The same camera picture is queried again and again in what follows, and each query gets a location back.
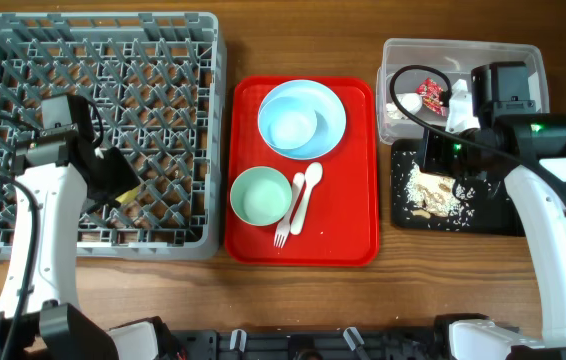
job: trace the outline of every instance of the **white spoon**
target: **white spoon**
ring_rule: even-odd
[[[305,213],[307,212],[307,205],[310,203],[312,189],[321,181],[322,176],[323,166],[321,166],[320,163],[311,163],[310,166],[307,167],[307,170],[305,170],[305,192],[303,193],[303,199],[301,199],[299,208],[296,209],[296,214],[292,221],[292,228],[290,229],[290,232],[294,235],[300,234],[301,229],[303,229]]]

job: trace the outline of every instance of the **light blue bowl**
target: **light blue bowl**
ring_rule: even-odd
[[[296,149],[305,145],[316,131],[316,113],[301,99],[282,96],[259,111],[259,132],[270,147]]]
[[[345,132],[345,109],[328,87],[310,80],[288,81],[267,94],[259,114],[270,101],[280,97],[293,97],[312,107],[316,113],[316,130],[312,138],[298,148],[280,149],[268,143],[272,150],[290,159],[310,160],[327,154],[341,141]]]

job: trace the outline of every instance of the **food wrapper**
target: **food wrapper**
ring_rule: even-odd
[[[443,102],[441,101],[442,92],[443,88],[430,78],[427,78],[416,89],[416,93],[423,98],[423,104],[427,106],[428,109],[434,111],[438,115],[447,116],[448,109],[443,106]]]

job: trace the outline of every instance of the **plastic fork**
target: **plastic fork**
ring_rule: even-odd
[[[282,248],[285,246],[288,235],[290,235],[290,218],[292,217],[292,212],[294,211],[294,206],[296,205],[296,200],[299,198],[301,189],[303,188],[303,183],[305,182],[305,175],[303,173],[296,173],[294,179],[292,179],[292,203],[290,208],[283,216],[283,220],[279,222],[276,226],[276,234],[274,234],[274,247]]]

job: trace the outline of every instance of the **dish rack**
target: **dish rack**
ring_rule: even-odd
[[[0,114],[40,127],[42,99],[81,95],[103,118],[102,146],[121,149],[142,183],[130,204],[81,215],[79,256],[214,255],[225,68],[211,13],[0,14]],[[0,121],[0,174],[24,136]],[[11,253],[14,200],[0,182],[0,259]]]

